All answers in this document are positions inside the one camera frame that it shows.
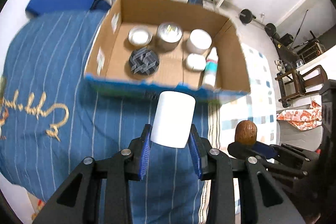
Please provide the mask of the blue striped blanket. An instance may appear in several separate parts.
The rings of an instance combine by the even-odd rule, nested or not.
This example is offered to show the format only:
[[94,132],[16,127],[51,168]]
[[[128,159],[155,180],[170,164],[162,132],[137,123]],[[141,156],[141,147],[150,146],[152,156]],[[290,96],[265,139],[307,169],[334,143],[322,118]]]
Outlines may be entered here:
[[[154,121],[156,100],[104,97],[84,80],[103,12],[46,14],[30,20],[6,51],[8,118],[1,174],[48,200],[87,156],[107,159]],[[134,223],[199,223],[204,184],[188,148],[153,144],[145,178],[130,183]]]

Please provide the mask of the checkered plaid sheet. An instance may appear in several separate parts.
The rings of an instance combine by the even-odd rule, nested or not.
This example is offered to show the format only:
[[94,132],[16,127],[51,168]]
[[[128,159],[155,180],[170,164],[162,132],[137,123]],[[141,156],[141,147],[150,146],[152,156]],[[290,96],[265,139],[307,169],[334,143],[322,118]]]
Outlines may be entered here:
[[272,77],[266,56],[258,50],[241,45],[249,76],[251,92],[223,105],[208,105],[203,125],[214,148],[228,154],[228,145],[235,140],[235,129],[240,121],[249,120],[257,126],[257,141],[276,144],[276,100]]

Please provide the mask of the orange white floral cloth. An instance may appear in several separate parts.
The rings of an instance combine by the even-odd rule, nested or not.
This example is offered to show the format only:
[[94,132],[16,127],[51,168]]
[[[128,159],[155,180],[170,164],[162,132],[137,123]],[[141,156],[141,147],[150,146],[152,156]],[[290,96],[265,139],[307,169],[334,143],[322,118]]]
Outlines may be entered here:
[[322,106],[313,100],[308,109],[284,110],[278,121],[286,121],[299,131],[312,130],[322,125]]

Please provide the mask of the white spray bottle teal label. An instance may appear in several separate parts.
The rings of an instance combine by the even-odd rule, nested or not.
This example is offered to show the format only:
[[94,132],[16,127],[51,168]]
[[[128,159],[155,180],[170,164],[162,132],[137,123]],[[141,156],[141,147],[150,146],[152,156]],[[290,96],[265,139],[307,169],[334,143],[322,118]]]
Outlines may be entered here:
[[216,78],[217,78],[217,70],[218,70],[218,53],[217,48],[212,47],[210,53],[206,58],[206,67],[203,74],[203,86],[207,86],[210,88],[215,87]]

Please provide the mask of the brown egg-shaped object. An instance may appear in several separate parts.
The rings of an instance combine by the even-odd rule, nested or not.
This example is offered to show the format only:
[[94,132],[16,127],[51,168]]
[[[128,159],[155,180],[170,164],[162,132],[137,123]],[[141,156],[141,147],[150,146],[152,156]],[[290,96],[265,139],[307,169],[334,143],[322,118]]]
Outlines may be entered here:
[[254,145],[257,141],[257,127],[250,120],[240,121],[235,129],[235,141],[244,145]]

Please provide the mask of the small silver tin white lid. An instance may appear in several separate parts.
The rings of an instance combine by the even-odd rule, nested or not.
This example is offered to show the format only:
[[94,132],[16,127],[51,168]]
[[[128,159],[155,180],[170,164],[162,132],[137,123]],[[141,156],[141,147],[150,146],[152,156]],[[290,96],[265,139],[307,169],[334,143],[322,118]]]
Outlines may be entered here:
[[129,31],[127,38],[131,45],[144,47],[151,42],[153,33],[147,26],[135,26]]

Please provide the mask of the white cylindrical container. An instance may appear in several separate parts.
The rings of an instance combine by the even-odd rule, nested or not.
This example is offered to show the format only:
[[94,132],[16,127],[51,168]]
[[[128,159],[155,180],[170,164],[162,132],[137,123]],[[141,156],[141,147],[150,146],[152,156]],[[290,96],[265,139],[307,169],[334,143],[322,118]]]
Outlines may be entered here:
[[162,92],[159,96],[150,140],[165,147],[185,148],[194,110],[194,97],[180,92]]

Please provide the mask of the white earbuds case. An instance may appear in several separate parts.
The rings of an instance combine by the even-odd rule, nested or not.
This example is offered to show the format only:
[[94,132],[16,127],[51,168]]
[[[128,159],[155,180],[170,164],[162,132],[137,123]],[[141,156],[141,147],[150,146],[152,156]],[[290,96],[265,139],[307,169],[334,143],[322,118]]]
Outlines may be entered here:
[[206,58],[203,55],[190,53],[185,60],[185,65],[190,71],[202,72],[206,67]]

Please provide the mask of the dark wooden chair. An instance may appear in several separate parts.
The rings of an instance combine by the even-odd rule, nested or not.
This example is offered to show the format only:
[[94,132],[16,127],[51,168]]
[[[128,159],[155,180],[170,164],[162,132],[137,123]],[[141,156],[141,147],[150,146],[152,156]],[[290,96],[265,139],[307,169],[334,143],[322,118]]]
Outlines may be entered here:
[[[321,65],[317,65],[304,74],[297,69],[291,69],[283,74],[278,73],[275,80],[278,82],[281,95],[278,101],[281,102],[283,108],[290,107],[290,101],[317,94],[319,90],[308,92],[307,89],[328,82],[327,74]],[[294,92],[286,94],[285,87],[290,84],[294,85]]]

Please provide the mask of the large white round jar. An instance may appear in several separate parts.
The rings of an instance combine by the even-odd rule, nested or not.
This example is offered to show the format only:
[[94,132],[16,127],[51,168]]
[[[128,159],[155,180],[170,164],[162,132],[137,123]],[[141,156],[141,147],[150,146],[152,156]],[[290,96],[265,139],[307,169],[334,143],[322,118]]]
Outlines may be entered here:
[[211,36],[204,30],[195,29],[190,33],[186,42],[186,49],[189,53],[202,55],[212,44]]

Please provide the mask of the black patterned round tin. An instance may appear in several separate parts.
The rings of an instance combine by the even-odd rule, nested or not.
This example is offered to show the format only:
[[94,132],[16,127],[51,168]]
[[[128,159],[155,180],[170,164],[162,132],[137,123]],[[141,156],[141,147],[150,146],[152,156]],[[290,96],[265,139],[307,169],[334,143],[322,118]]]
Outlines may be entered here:
[[146,47],[134,50],[129,57],[130,71],[134,75],[150,76],[159,68],[159,57]]

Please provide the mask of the barbell on floor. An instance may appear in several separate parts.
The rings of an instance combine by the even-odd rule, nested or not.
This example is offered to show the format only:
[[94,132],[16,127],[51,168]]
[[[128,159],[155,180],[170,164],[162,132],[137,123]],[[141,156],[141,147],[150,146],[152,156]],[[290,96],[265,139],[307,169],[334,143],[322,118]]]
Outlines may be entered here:
[[271,37],[271,38],[277,38],[278,33],[277,33],[277,28],[273,23],[267,23],[264,24],[261,20],[258,20],[256,16],[249,10],[249,9],[243,9],[239,13],[239,19],[242,24],[250,24],[252,22],[257,23],[260,25],[262,28],[264,28],[264,31],[266,34]]

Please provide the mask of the open cardboard box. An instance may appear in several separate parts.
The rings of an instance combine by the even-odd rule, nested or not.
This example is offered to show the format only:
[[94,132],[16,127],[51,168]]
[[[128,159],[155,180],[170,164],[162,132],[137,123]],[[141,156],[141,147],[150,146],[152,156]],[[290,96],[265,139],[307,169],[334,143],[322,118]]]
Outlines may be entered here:
[[171,0],[116,0],[98,27],[84,78],[112,96],[172,90],[227,103],[250,93],[234,23]]

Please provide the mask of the silver tin candle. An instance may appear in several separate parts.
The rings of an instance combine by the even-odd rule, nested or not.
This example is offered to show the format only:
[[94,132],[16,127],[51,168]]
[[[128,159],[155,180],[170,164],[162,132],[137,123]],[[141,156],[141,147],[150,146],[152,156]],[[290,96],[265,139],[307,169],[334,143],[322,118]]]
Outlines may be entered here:
[[174,50],[183,36],[182,28],[175,23],[162,23],[157,28],[157,46],[164,51]]

